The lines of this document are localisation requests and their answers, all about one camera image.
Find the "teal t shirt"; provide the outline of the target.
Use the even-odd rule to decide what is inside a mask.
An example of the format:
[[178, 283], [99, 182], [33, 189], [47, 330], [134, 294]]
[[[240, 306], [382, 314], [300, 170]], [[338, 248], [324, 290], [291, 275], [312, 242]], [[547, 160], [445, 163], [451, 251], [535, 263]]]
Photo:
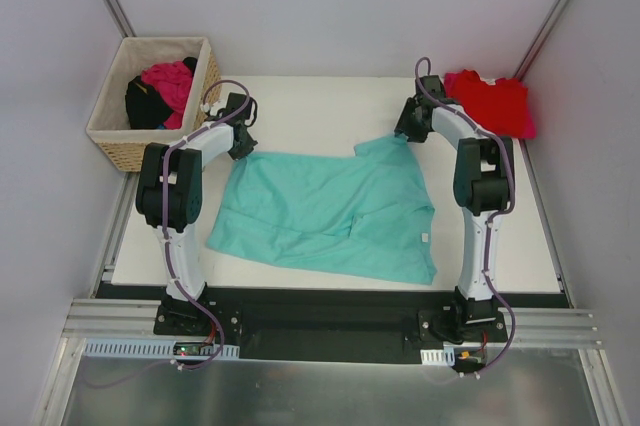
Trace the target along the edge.
[[435, 208], [404, 137], [349, 157], [256, 152], [231, 170], [206, 245], [276, 267], [432, 284]]

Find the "wicker basket with liner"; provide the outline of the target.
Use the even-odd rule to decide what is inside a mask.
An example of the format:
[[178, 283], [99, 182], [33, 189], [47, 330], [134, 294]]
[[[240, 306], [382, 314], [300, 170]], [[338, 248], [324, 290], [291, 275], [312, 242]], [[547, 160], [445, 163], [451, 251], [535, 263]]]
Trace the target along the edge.
[[[128, 83], [143, 70], [157, 64], [196, 59], [192, 87], [187, 97], [182, 126], [175, 130], [134, 130], [125, 108]], [[126, 37], [122, 40], [86, 126], [89, 138], [121, 172], [138, 172], [144, 150], [151, 143], [168, 144], [202, 126], [203, 99], [219, 99], [221, 79], [210, 41], [206, 37]]]

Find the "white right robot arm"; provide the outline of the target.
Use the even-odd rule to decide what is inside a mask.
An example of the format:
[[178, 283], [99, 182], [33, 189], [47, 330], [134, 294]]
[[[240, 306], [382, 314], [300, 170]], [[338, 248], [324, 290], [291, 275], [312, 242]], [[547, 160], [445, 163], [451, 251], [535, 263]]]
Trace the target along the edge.
[[449, 309], [430, 321], [432, 334], [450, 342], [473, 340], [502, 320], [495, 285], [496, 243], [502, 218], [514, 209], [513, 144], [481, 128], [446, 97], [436, 75], [416, 79], [395, 133], [423, 143], [431, 133], [455, 148], [453, 195], [464, 220], [462, 270]]

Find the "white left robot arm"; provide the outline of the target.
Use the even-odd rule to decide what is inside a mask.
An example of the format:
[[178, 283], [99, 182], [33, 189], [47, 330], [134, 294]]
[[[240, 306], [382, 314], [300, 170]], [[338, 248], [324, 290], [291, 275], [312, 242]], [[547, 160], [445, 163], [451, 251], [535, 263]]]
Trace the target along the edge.
[[203, 208], [203, 170], [221, 155], [239, 160], [253, 152], [257, 141], [249, 128], [257, 116], [253, 97], [230, 93], [200, 128], [169, 145], [150, 143], [144, 151], [135, 207], [156, 234], [167, 273], [158, 317], [177, 321], [191, 335], [204, 333], [212, 315], [195, 234]]

